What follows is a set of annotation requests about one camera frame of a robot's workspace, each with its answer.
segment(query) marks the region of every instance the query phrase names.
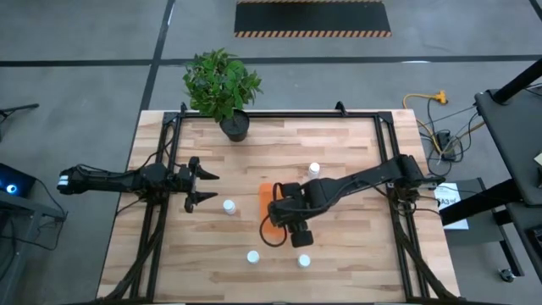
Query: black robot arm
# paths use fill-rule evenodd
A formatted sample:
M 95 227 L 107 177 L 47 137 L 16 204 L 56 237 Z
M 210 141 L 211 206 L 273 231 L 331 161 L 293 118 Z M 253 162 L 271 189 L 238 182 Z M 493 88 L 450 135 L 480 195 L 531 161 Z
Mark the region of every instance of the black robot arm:
M 119 191 L 135 193 L 146 201 L 156 199 L 166 191 L 184 192 L 185 211 L 192 213 L 194 205 L 215 197 L 215 192 L 196 191 L 196 178 L 216 180 L 217 175 L 208 173 L 200 166 L 200 159 L 192 157 L 182 164 L 177 173 L 169 171 L 161 163 L 149 164 L 124 173 L 113 173 L 101 169 L 86 169 L 83 165 L 63 170 L 57 189 L 64 195 L 81 194 L 85 191 Z
M 344 196 L 393 183 L 397 199 L 407 201 L 419 196 L 417 189 L 420 186 L 436 187 L 443 181 L 440 177 L 425 178 L 412 156 L 399 155 L 379 166 L 340 179 L 323 178 L 304 185 L 280 185 L 284 198 L 268 205 L 269 219 L 274 226 L 288 229 L 293 247 L 308 246 L 313 239 L 306 220 L 324 213 Z

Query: green plant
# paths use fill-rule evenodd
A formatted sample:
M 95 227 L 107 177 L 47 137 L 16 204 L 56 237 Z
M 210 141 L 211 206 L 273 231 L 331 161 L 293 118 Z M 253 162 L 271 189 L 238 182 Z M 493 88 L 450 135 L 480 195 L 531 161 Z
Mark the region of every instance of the green plant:
M 234 108 L 243 109 L 249 101 L 254 104 L 256 92 L 263 93 L 256 71 L 249 74 L 240 60 L 230 60 L 233 56 L 223 48 L 196 55 L 186 65 L 183 76 L 191 108 L 213 117 L 217 123 L 231 119 Z

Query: caster wheel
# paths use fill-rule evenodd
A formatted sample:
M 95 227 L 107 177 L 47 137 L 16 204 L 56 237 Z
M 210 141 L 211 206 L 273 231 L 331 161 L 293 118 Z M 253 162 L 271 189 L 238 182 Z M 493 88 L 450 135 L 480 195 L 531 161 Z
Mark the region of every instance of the caster wheel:
M 512 283 L 516 278 L 516 276 L 512 273 L 510 269 L 500 270 L 499 275 L 501 276 L 501 279 L 504 280 L 506 283 Z

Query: butcher block tabletop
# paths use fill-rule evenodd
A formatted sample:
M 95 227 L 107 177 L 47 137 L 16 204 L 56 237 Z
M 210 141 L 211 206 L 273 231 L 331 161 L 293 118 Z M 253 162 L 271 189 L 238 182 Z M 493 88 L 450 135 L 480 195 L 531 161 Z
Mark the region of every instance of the butcher block tabletop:
M 401 153 L 412 155 L 427 173 L 414 112 L 390 111 Z M 130 169 L 157 150 L 163 113 L 141 113 Z M 384 135 L 388 143 L 385 128 Z M 220 176 L 198 180 L 197 190 L 218 196 L 199 203 L 194 213 L 185 212 L 184 194 L 169 199 L 154 302 L 405 301 L 389 205 L 375 190 L 344 197 L 308 220 L 314 236 L 309 247 L 293 248 L 290 240 L 268 247 L 258 234 L 262 183 L 305 182 L 313 162 L 320 164 L 320 177 L 330 178 L 381 163 L 372 119 L 251 119 L 248 136 L 239 143 L 229 141 L 211 119 L 183 119 L 176 162 L 187 163 L 191 156 Z M 136 199 L 123 194 L 119 209 Z M 235 202 L 235 214 L 224 211 L 226 199 Z M 98 297 L 106 296 L 134 262 L 145 205 L 137 203 L 116 218 Z M 418 207 L 436 210 L 428 199 L 418 201 Z M 417 211 L 414 219 L 423 258 L 446 288 L 459 295 L 439 216 Z M 251 250 L 259 252 L 259 263 L 247 262 Z M 301 254 L 311 258 L 308 268 L 297 266 Z M 141 291 L 147 287 L 148 262 Z M 419 296 L 414 264 L 408 262 L 414 295 Z

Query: white bottle cap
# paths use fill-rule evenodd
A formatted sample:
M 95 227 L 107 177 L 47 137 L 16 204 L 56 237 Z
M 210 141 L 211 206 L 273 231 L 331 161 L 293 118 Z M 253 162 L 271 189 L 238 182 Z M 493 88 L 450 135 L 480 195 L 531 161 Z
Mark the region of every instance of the white bottle cap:
M 320 164 L 311 163 L 311 165 L 308 167 L 308 170 L 310 172 L 313 172 L 314 174 L 317 174 L 320 171 Z
M 248 263 L 256 264 L 260 260 L 260 254 L 252 250 L 246 255 Z
M 224 207 L 224 211 L 229 214 L 229 215 L 233 215 L 235 213 L 235 203 L 232 202 L 231 200 L 225 200 L 224 201 L 224 204 L 223 204 L 223 207 Z
M 301 268 L 306 268 L 308 267 L 310 264 L 311 264 L 311 258 L 308 257 L 308 255 L 306 254 L 302 254 L 299 256 L 299 258 L 297 259 L 297 264 L 299 265 L 299 267 Z

